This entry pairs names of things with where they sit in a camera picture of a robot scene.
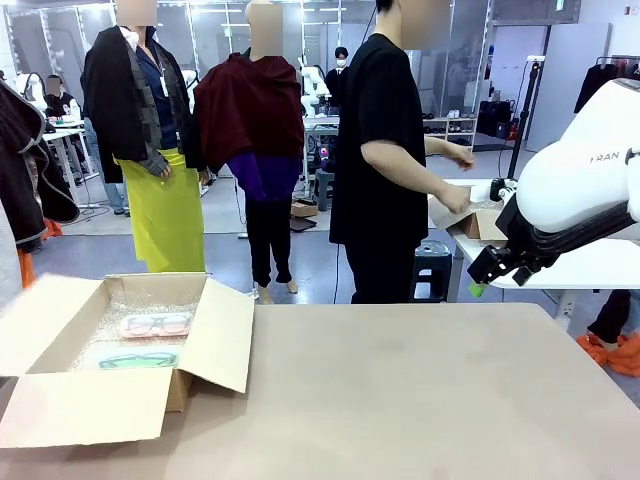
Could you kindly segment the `person's left hand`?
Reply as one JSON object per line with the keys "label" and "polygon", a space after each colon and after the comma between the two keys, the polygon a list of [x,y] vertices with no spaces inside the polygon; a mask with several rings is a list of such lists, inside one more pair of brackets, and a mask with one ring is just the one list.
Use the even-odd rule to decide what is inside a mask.
{"label": "person's left hand", "polygon": [[464,171],[471,170],[475,166],[475,157],[472,151],[465,146],[453,144],[450,148],[449,158]]}

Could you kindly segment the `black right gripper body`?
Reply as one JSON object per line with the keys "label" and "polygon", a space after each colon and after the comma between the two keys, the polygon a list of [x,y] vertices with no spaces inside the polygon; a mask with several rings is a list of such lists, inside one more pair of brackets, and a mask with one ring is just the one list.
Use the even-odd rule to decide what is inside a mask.
{"label": "black right gripper body", "polygon": [[488,285],[512,274],[518,286],[524,286],[539,270],[539,259],[517,248],[486,246],[471,263],[468,273],[476,284]]}

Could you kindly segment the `person's right hand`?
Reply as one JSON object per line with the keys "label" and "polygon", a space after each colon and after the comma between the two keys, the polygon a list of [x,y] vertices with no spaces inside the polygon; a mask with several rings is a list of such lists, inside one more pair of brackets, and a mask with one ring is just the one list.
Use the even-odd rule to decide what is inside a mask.
{"label": "person's right hand", "polygon": [[444,183],[438,200],[453,214],[463,213],[471,203],[471,188],[468,186]]}

